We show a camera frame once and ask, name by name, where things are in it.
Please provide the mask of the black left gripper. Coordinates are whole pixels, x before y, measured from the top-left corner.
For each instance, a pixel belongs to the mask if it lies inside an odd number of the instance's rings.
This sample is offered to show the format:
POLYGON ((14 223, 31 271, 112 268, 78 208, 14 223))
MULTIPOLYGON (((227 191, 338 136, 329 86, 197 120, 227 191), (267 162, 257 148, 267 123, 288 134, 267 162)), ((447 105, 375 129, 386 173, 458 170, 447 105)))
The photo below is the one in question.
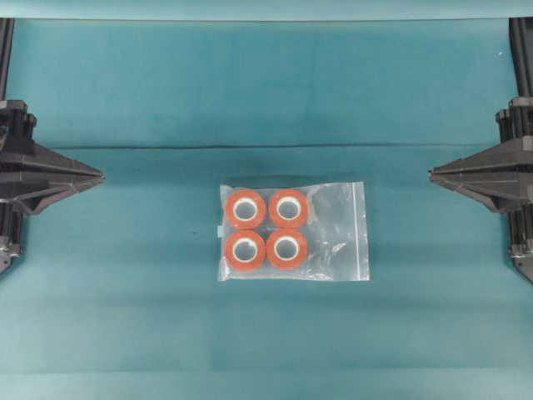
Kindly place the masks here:
POLYGON ((22 221, 63 199, 105 182, 103 173, 87 164, 36 144, 35 116, 21 100, 1 101, 1 249, 22 248, 22 221), (33 184, 28 180, 83 178, 79 182, 33 184))

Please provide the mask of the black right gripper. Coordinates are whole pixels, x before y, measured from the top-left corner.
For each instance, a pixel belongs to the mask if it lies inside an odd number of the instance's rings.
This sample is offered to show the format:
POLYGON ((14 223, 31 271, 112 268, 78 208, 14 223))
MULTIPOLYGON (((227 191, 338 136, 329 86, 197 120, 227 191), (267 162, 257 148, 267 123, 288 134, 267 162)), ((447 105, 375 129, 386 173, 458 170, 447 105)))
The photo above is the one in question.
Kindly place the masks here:
POLYGON ((507 109, 496 114, 501 144, 466 158, 459 158, 430 171, 429 180, 451 192, 483 204, 492 213, 507 214, 510 254, 532 253, 532 201, 516 209, 516 199, 502 191, 455 180, 465 176, 474 180, 514 180, 516 172, 532 174, 532 98, 514 97, 507 109), (519 150, 526 144, 528 156, 518 164, 519 150))

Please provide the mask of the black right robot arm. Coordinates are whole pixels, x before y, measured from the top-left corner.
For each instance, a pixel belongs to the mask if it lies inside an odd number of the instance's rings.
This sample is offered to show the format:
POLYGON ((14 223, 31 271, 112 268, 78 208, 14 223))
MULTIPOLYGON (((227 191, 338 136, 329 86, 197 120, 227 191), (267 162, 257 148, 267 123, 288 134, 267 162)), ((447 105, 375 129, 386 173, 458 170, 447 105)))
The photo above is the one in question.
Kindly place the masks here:
POLYGON ((514 258, 532 255, 532 18, 509 20, 518 96, 495 115, 501 142, 430 172, 430 181, 505 214, 514 258))

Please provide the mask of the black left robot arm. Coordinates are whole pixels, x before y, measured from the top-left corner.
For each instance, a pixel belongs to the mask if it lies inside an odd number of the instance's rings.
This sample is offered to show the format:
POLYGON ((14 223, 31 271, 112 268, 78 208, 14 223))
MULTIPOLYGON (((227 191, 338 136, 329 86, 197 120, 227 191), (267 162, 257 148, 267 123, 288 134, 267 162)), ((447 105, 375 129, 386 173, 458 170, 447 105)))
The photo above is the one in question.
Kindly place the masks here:
POLYGON ((101 184, 102 172, 37 144, 37 118, 6 97, 15 21, 1 20, 1 253, 22 253, 22 223, 65 198, 101 184))

